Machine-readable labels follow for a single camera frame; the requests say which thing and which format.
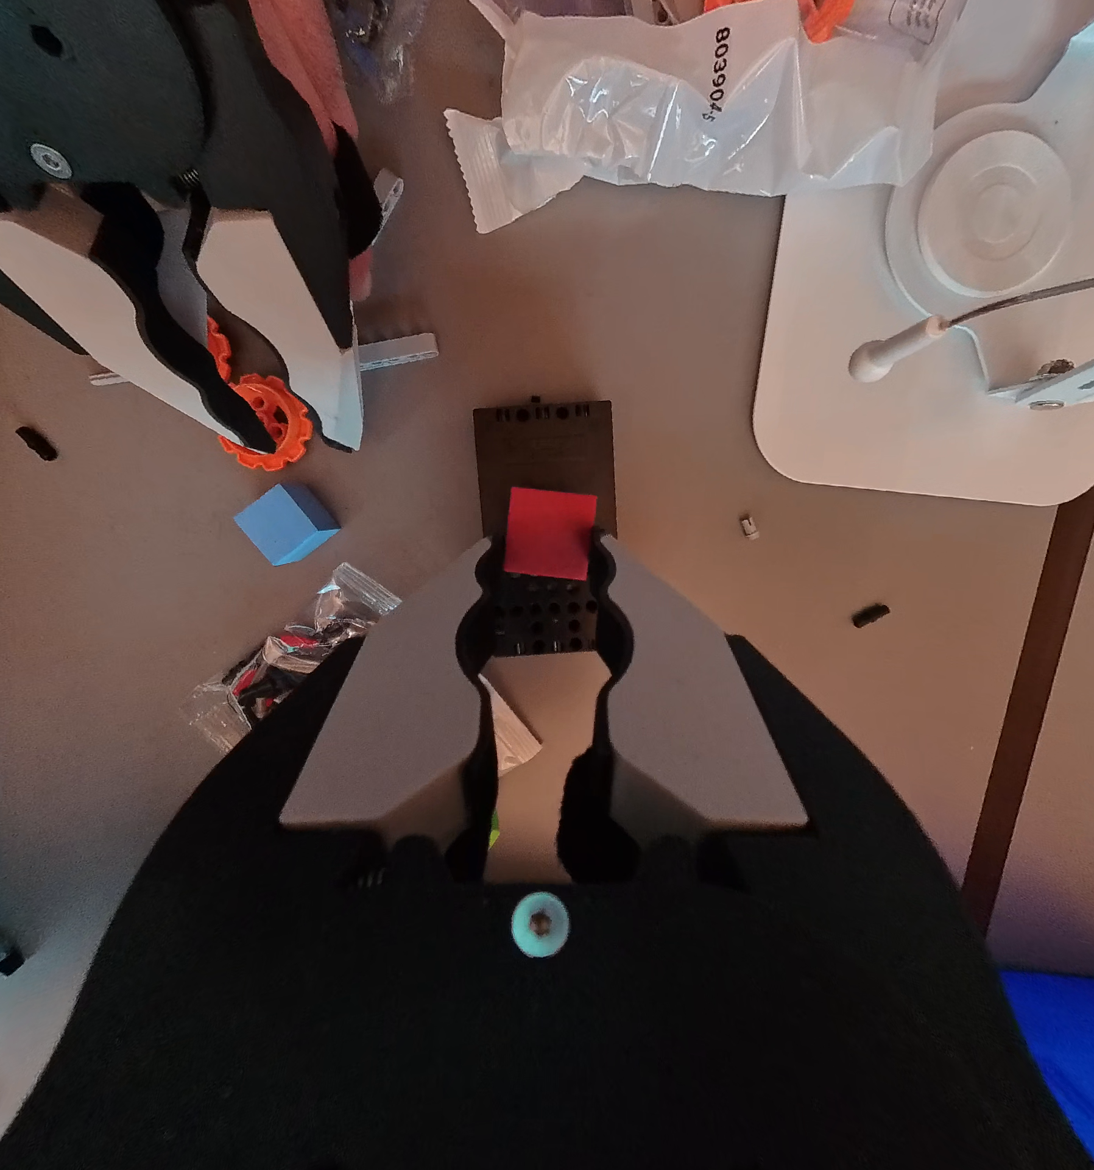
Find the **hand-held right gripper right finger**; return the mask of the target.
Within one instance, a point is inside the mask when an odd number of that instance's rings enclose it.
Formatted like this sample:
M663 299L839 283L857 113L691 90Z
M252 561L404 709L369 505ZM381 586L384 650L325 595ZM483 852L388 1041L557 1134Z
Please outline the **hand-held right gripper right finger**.
M647 850L797 833L809 814L722 629L610 534L593 539L609 672L569 769L555 852L572 880L626 880Z

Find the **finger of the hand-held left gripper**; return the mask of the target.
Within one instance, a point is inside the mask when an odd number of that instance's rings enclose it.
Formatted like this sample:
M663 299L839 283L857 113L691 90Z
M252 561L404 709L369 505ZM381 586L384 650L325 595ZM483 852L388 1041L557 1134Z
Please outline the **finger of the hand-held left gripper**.
M207 302L258 333L291 391L318 416L323 439L357 451L364 436L358 340L332 334L268 212L180 211L180 326L207 340Z
M0 273L102 368L252 451L275 444L208 347L189 255L203 217L128 183L52 184L0 212Z

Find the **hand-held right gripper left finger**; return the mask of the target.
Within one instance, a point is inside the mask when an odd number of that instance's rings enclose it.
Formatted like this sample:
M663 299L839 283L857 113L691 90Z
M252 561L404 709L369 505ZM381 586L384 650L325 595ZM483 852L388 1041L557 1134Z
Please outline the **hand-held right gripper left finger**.
M392 847L430 839L459 880L481 880L497 800L491 702L459 631L485 599L485 536L368 630L279 823L351 829Z

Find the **shiny bag of black parts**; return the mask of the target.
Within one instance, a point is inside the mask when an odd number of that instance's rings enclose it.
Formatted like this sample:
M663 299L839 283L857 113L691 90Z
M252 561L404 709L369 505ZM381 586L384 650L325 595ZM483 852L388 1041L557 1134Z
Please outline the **shiny bag of black parts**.
M315 594L308 622L267 636L239 664L200 684L184 707L217 755L233 752L347 646L358 651L320 735L323 776L363 765L386 785L448 773L475 750L494 696L458 651L460 627L482 599L477 569L488 539L407 599L340 563Z

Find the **blue foam block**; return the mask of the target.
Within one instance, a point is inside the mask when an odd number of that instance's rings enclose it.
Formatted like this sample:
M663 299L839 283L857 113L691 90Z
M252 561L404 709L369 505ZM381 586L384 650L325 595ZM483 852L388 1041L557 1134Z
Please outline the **blue foam block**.
M273 567L298 563L341 531L304 484L278 483L233 517L233 523Z

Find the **red foam block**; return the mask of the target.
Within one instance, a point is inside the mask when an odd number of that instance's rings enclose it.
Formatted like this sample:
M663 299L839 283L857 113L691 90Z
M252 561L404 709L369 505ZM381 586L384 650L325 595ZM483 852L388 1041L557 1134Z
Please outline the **red foam block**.
M513 486L502 568L509 575L586 580L598 496Z

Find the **black perforated plastic box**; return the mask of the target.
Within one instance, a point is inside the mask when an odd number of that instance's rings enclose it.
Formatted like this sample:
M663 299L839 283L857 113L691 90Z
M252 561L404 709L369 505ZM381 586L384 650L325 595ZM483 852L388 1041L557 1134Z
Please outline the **black perforated plastic box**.
M593 540L587 578L581 581L508 574L503 564L513 488L596 495L592 538L616 534L611 404L532 397L477 408L471 422L481 531L494 545L485 573L496 658L594 651Z

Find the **grey desk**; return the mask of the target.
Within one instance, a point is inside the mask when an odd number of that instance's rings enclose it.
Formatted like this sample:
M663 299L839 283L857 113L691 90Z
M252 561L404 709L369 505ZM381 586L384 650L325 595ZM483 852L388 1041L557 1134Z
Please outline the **grey desk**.
M613 402L620 540L759 647L965 872L1054 512L767 464L750 413L777 201L583 180L477 234L443 110L497 115L502 56L468 3L434 3L410 95L353 89L369 167L406 182L359 328L431 332L438 357L368 378L362 450L319 445L295 469L341 524L297 566L268 566L233 522L262 475L145 391L91 385L86 358L0 306L0 1136L134 873L218 761L184 702L336 563L407 596L475 542L477 406ZM876 602L890 614L854 628Z

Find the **person's left hand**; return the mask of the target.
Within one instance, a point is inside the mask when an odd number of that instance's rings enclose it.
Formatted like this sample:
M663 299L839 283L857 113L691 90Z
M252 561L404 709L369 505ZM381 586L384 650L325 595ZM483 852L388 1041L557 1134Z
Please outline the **person's left hand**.
M269 63L307 104L329 156L349 167L359 127L325 3L247 5Z

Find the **white rounded stand base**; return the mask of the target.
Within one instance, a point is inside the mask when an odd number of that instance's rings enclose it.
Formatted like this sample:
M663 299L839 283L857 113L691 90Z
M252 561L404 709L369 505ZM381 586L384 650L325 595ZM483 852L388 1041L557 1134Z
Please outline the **white rounded stand base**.
M865 384L862 344L1094 277L1094 22L900 185L788 195L753 427L789 479L1032 507L1094 484L1094 289L970 321Z

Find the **white-tipped metal rod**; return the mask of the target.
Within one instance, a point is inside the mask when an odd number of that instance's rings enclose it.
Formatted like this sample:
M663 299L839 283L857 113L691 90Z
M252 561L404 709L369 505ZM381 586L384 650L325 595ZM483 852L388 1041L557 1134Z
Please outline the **white-tipped metal rod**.
M951 319L939 315L926 317L887 339L868 340L857 346L849 356L848 374L851 379L865 384L878 382L900 361L934 344L951 328L968 324L987 315L1091 289L1094 289L1094 276L982 304Z

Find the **crinkled bag of orange gears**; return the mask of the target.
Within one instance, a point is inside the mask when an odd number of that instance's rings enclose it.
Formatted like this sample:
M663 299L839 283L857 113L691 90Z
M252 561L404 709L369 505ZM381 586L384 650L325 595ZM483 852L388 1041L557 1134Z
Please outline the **crinkled bag of orange gears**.
M783 198L899 187L927 161L963 3L702 3L518 16L474 3L503 42L499 113L444 111L480 234L581 179Z

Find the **blue plastic bin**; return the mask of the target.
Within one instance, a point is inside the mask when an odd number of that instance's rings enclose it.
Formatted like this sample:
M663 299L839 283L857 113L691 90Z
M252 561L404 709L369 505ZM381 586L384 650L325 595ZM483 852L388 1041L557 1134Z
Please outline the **blue plastic bin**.
M1001 981L1041 1075L1094 1159L1094 978L1005 970Z

